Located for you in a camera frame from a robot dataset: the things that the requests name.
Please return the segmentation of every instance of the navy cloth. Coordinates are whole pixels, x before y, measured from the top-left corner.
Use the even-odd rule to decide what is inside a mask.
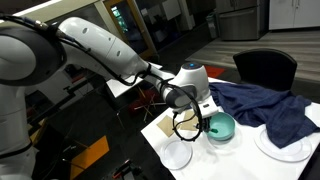
[[[311,101],[290,91],[273,91],[256,85],[210,83],[217,106],[242,125],[266,124],[268,137],[283,148],[310,135],[319,128],[305,114]]]

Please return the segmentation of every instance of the teal bowl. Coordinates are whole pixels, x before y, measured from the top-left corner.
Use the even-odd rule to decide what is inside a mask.
[[[233,117],[227,113],[218,112],[210,119],[210,128],[216,129],[218,132],[207,132],[207,135],[217,141],[225,141],[231,138],[235,130],[235,122]]]

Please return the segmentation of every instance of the orange object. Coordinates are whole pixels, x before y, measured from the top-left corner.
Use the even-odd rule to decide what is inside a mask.
[[[72,159],[70,179],[76,178],[82,171],[91,166],[109,151],[107,137],[103,136],[82,153]]]
[[[205,65],[204,68],[207,71],[208,77],[211,77],[211,78],[218,77],[225,70],[223,68],[216,68],[216,67],[207,66],[207,65]]]

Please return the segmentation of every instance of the desk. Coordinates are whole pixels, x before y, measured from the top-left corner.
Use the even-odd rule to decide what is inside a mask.
[[[209,78],[210,82],[223,82]],[[320,126],[320,104],[312,103],[306,107],[306,115],[317,126]],[[166,115],[172,117],[171,109],[167,109],[141,132],[153,149],[160,155],[163,144],[178,139],[174,134],[168,138],[157,126]],[[181,121],[184,114],[177,116]],[[300,162],[288,163],[275,160],[265,155],[254,142],[257,128],[243,126],[236,122],[236,136],[231,149],[217,149],[209,143],[207,136],[202,133],[195,142],[190,143],[193,149],[192,158],[184,168],[170,170],[177,180],[294,180],[298,179],[311,155]],[[184,131],[182,135],[195,135],[196,132]],[[320,142],[320,134],[313,133],[308,136],[312,144],[312,154]]]
[[[158,64],[153,64],[150,63],[153,67],[157,68],[157,69],[161,69],[162,66],[158,65]],[[128,79],[126,79],[126,81],[128,82],[132,82],[134,80],[134,76],[130,76]],[[139,84],[143,79],[138,78],[136,83],[132,86],[126,86],[124,84],[122,84],[121,82],[115,80],[115,79],[110,79],[109,81],[107,81],[107,85],[109,86],[112,94],[114,95],[115,98],[119,97],[121,94],[127,92],[129,89],[131,89],[132,87],[134,87],[135,85]]]

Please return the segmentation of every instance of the paper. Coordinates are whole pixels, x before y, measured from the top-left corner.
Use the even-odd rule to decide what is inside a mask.
[[[183,120],[190,119],[194,115],[193,111],[186,111]],[[181,130],[198,131],[194,126],[198,124],[198,118],[195,116],[190,121],[181,124]]]
[[[172,130],[172,118],[169,116],[165,116],[157,125],[158,127],[168,136],[170,137],[174,131]]]

